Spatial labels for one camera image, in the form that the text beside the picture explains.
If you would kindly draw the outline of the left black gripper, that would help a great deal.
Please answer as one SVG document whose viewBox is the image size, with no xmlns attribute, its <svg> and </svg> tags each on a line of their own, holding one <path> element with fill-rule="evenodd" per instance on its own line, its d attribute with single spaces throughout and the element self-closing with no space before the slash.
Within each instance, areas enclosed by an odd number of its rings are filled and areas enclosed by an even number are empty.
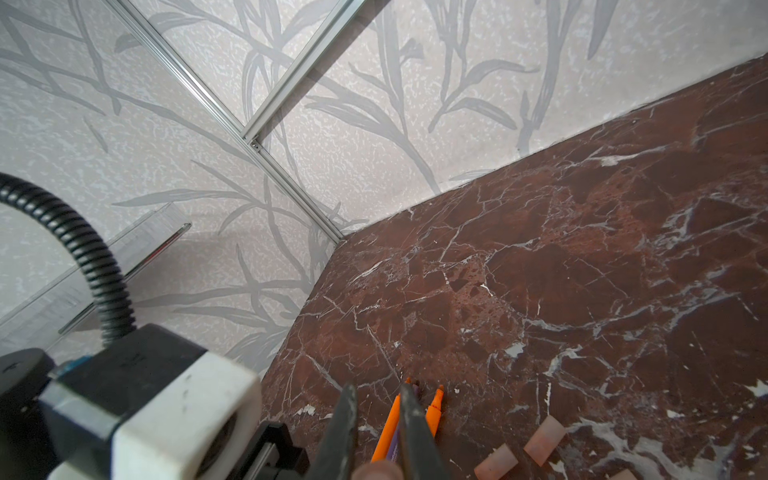
<svg viewBox="0 0 768 480">
<path fill-rule="evenodd" d="M 294 444 L 288 426 L 285 423 L 264 421 L 227 479 L 302 479 L 309 467 L 306 450 Z"/>
</svg>

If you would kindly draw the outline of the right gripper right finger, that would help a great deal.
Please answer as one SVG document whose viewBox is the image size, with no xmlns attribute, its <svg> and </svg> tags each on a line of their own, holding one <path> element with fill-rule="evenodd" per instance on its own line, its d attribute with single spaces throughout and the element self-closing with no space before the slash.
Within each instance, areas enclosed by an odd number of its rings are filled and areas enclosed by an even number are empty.
<svg viewBox="0 0 768 480">
<path fill-rule="evenodd" d="M 448 479 L 445 466 L 426 421 L 426 412 L 410 384 L 400 387 L 400 454 L 405 479 Z"/>
</svg>

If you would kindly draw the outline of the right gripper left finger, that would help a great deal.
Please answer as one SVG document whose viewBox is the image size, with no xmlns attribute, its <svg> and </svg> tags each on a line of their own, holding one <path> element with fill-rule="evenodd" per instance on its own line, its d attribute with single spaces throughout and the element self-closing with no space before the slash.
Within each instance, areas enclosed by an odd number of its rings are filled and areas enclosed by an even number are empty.
<svg viewBox="0 0 768 480">
<path fill-rule="evenodd" d="M 350 479 L 357 442 L 357 388 L 349 383 L 341 390 L 330 423 L 318 447 L 306 479 Z"/>
</svg>

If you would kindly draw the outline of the translucent pink pen cap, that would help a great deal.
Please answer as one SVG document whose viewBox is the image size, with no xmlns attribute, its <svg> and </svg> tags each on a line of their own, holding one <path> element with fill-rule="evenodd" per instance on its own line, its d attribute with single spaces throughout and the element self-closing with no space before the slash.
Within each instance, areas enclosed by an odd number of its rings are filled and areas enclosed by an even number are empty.
<svg viewBox="0 0 768 480">
<path fill-rule="evenodd" d="M 388 460 L 366 463 L 354 470 L 351 480 L 403 480 L 402 469 Z"/>
</svg>

